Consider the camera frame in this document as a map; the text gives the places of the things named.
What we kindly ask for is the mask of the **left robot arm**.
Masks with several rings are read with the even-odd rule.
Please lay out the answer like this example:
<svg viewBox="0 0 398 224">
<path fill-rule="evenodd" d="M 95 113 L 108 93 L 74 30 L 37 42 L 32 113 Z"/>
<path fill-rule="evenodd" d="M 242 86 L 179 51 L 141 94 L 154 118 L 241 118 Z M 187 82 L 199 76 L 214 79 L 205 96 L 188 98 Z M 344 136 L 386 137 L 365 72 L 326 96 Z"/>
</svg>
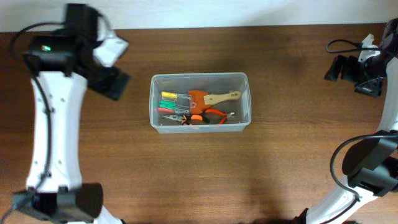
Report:
<svg viewBox="0 0 398 224">
<path fill-rule="evenodd" d="M 120 99 L 129 75 L 115 67 L 129 44 L 87 4 L 68 3 L 48 35 L 23 53 L 34 91 L 34 150 L 25 190 L 11 212 L 51 223 L 119 223 L 104 206 L 99 183 L 82 181 L 78 159 L 80 113 L 86 90 Z"/>
</svg>

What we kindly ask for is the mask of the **orange scraper with wooden handle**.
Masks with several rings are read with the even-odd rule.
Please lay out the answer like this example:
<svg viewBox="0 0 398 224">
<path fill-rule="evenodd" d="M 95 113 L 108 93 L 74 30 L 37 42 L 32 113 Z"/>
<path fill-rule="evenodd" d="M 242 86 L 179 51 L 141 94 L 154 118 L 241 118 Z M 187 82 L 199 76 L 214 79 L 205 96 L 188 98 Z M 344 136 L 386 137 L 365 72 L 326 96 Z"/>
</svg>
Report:
<svg viewBox="0 0 398 224">
<path fill-rule="evenodd" d="M 203 90 L 189 90 L 188 95 L 191 97 L 191 114 L 201 114 L 210 108 L 226 111 L 236 107 L 241 98 L 240 91 L 216 94 L 208 93 Z"/>
</svg>

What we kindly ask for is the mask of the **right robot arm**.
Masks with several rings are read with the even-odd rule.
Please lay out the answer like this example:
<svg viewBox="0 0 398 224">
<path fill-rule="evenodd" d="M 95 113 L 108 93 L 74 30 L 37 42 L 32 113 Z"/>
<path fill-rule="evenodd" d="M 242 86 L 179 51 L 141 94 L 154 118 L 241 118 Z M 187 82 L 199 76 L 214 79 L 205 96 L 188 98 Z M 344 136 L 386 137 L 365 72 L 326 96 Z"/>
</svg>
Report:
<svg viewBox="0 0 398 224">
<path fill-rule="evenodd" d="M 359 57 L 337 50 L 325 79 L 354 83 L 356 93 L 379 97 L 386 89 L 377 132 L 340 144 L 330 159 L 336 185 L 316 206 L 306 208 L 294 223 L 346 223 L 363 205 L 397 191 L 397 19 L 390 20 L 378 45 L 369 34 L 354 44 Z"/>
</svg>

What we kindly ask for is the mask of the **orange black needle-nose pliers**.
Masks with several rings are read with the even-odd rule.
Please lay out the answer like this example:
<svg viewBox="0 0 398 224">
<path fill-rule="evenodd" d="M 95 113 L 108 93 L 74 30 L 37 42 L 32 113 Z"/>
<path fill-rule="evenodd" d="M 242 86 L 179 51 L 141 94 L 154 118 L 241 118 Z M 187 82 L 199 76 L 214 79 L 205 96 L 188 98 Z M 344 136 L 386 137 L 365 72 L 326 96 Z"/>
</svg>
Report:
<svg viewBox="0 0 398 224">
<path fill-rule="evenodd" d="M 182 125 L 192 125 L 192 121 L 201 121 L 206 124 L 210 122 L 210 120 L 202 115 L 192 114 L 192 115 L 162 115 L 167 119 L 171 119 L 173 121 L 177 121 Z"/>
</svg>

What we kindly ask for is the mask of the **red handled cutting pliers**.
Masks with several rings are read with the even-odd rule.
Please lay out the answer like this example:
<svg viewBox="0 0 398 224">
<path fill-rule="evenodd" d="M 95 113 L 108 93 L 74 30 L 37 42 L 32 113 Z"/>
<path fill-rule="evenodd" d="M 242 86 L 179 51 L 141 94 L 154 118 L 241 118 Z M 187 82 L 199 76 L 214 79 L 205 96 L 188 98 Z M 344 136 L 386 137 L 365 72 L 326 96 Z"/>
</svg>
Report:
<svg viewBox="0 0 398 224">
<path fill-rule="evenodd" d="M 234 117 L 234 112 L 224 113 L 218 109 L 208 108 L 203 111 L 205 114 L 212 114 L 222 117 L 218 124 L 224 124 L 227 120 Z"/>
</svg>

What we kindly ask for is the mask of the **clear screwdriver set case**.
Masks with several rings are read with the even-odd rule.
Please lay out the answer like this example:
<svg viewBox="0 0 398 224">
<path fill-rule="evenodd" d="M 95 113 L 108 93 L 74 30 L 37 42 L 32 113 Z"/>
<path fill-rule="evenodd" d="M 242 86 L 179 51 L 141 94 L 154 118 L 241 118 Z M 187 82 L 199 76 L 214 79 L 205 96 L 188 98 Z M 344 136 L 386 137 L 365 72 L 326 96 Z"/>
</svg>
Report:
<svg viewBox="0 0 398 224">
<path fill-rule="evenodd" d="M 196 107 L 192 95 L 168 91 L 162 91 L 155 102 L 155 109 L 161 113 L 190 114 Z"/>
</svg>

